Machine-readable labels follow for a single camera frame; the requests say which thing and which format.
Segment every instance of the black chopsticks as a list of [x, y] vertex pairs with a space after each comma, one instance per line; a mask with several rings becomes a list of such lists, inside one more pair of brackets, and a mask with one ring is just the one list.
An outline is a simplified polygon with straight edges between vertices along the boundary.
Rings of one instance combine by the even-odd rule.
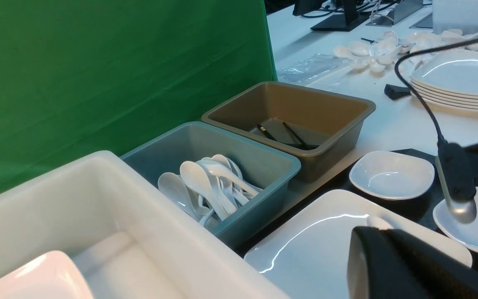
[[[296, 134], [296, 132], [289, 127], [289, 125], [287, 125], [287, 123], [282, 122], [282, 124], [285, 127], [285, 129], [287, 129], [287, 131], [289, 131], [294, 136], [294, 138], [296, 138], [296, 140], [298, 140], [298, 142], [300, 142], [299, 144], [282, 142], [283, 144], [299, 148], [300, 150], [306, 150], [306, 151], [314, 150], [315, 148], [318, 147], [317, 145], [309, 145], [309, 144], [305, 143], [304, 140], [302, 138], [300, 138], [300, 136], [298, 136], [298, 134]], [[263, 125], [257, 124], [256, 127], [266, 138], [269, 138], [270, 140], [277, 141], [274, 138], [274, 136], [271, 133], [269, 133], [269, 131], [267, 131], [267, 129], [265, 129], [265, 127], [263, 127]]]

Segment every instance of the white plastic bin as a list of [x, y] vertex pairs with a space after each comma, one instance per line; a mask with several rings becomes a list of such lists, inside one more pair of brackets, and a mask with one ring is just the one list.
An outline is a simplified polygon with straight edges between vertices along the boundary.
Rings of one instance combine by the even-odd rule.
[[110, 152], [0, 195], [0, 277], [51, 250], [102, 298], [288, 298]]
[[453, 28], [464, 34], [478, 32], [478, 0], [433, 0], [433, 32]]

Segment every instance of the white rectangular tray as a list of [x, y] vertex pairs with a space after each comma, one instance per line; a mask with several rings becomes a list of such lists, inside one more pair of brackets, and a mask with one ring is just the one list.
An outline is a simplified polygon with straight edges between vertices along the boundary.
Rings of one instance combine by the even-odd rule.
[[0, 277], [51, 250], [95, 298], [287, 298], [110, 152], [0, 195]]
[[350, 191], [325, 193], [254, 246], [244, 259], [291, 298], [349, 298], [347, 266], [351, 230], [379, 216], [459, 262], [472, 256], [457, 242]]

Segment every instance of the green screen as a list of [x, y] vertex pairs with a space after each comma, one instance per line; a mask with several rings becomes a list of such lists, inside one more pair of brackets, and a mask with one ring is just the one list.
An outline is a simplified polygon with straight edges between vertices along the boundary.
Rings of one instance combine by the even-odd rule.
[[0, 0], [0, 192], [273, 79], [262, 0]]

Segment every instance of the clear plastic wrap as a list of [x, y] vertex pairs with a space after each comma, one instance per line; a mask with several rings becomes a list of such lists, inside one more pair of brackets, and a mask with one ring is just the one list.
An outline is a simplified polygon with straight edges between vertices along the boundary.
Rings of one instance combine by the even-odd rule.
[[305, 86], [327, 74], [340, 70], [348, 63], [348, 59], [341, 59], [333, 55], [315, 54], [288, 68], [278, 70], [278, 81]]

